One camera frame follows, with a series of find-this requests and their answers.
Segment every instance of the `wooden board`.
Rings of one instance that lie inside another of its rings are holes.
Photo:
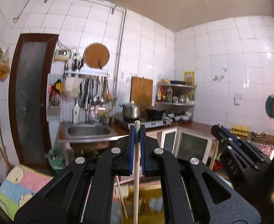
[[[130,101],[141,107],[152,105],[152,80],[132,77]],[[145,109],[141,110],[141,117],[146,117]]]

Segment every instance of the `door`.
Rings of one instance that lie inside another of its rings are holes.
[[[15,49],[9,82],[9,117],[21,164],[47,168],[51,149],[46,118],[47,75],[58,35],[21,34]]]
[[[164,130],[161,138],[161,148],[173,153],[177,128]]]
[[[186,161],[196,157],[206,164],[212,146],[212,138],[198,131],[182,127],[178,128],[177,134],[178,140],[174,155]]]

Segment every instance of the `cooking pot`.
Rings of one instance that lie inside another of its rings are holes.
[[[148,120],[161,120],[166,110],[159,110],[155,107],[146,108]]]
[[[139,119],[141,116],[141,107],[134,104],[134,101],[119,105],[122,107],[122,115],[125,119]]]

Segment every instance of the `metal shelf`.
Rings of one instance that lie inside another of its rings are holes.
[[[159,104],[164,104],[164,105],[175,105],[175,106],[195,106],[195,101],[190,101],[187,104],[180,104],[180,103],[170,103],[170,102],[163,102],[163,101],[156,101]]]
[[[188,86],[188,85],[182,85],[182,84],[167,84],[167,83],[157,83],[158,86],[169,86],[169,87],[185,87],[185,88],[191,88],[195,89],[196,86]]]

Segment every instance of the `blue gripper pad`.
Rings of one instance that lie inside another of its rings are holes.
[[[144,152],[144,139],[143,139],[143,128],[140,127],[140,154],[141,154],[141,169],[142,173],[145,173],[145,152]]]
[[[135,143],[135,128],[133,126],[132,137],[131,137],[131,149],[130,149],[130,155],[129,155],[130,174],[133,174],[134,143]]]

